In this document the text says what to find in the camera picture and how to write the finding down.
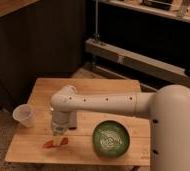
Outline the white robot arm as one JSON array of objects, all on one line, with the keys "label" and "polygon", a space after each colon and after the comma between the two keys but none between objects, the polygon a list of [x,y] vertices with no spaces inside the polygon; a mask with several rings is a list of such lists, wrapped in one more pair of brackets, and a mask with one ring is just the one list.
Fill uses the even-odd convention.
[{"label": "white robot arm", "polygon": [[78,110],[136,116],[150,121],[150,171],[190,171],[190,88],[165,86],[154,93],[82,95],[72,85],[52,95],[51,129],[63,134]]}]

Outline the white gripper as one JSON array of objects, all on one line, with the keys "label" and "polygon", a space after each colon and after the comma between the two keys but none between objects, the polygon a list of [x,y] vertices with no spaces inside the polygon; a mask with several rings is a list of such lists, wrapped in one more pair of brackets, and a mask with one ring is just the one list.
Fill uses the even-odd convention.
[{"label": "white gripper", "polygon": [[52,132],[54,134],[57,134],[57,135],[53,136],[53,145],[54,146],[59,146],[59,144],[60,144],[60,136],[59,135],[61,135],[61,142],[66,141],[67,137],[66,137],[66,135],[63,135],[63,134],[68,130],[68,128],[69,128],[68,122],[65,122],[65,123],[58,123],[55,121],[51,122]]}]

